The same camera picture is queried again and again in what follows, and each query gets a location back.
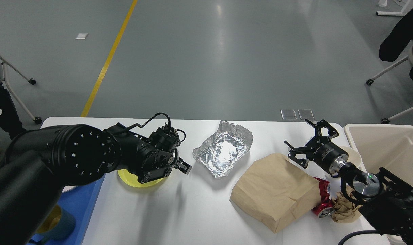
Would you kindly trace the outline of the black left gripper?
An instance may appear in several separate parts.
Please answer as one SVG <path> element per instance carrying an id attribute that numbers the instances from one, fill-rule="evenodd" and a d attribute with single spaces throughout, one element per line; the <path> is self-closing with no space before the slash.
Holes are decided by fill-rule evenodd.
<path id="1" fill-rule="evenodd" d="M 184 174 L 189 174 L 192 169 L 192 166 L 190 164 L 179 158 L 178 151 L 173 152 L 171 166 L 175 169 L 178 169 L 180 172 L 183 172 Z"/>

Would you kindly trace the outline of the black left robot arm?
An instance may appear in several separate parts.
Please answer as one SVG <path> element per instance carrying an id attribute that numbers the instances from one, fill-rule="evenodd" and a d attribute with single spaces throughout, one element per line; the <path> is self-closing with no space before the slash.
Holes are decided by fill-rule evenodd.
<path id="1" fill-rule="evenodd" d="M 56 125 L 20 133 L 0 167 L 0 245 L 25 245 L 55 208 L 66 186 L 83 186 L 121 169 L 140 184 L 184 174 L 179 129 L 171 120 L 145 137 L 131 130 L 145 124 Z"/>

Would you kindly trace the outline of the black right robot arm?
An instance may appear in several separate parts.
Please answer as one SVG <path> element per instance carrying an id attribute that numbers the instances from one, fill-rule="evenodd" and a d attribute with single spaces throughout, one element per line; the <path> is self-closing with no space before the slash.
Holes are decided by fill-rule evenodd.
<path id="1" fill-rule="evenodd" d="M 359 212 L 374 228 L 350 233 L 339 244 L 361 234 L 379 234 L 400 236 L 413 245 L 413 187 L 383 167 L 376 174 L 361 171 L 348 161 L 348 153 L 332 142 L 339 133 L 331 124 L 306 122 L 314 128 L 314 136 L 303 147 L 288 144 L 288 157 L 303 168 L 312 161 L 331 177 L 339 177 L 342 194 L 360 206 Z"/>

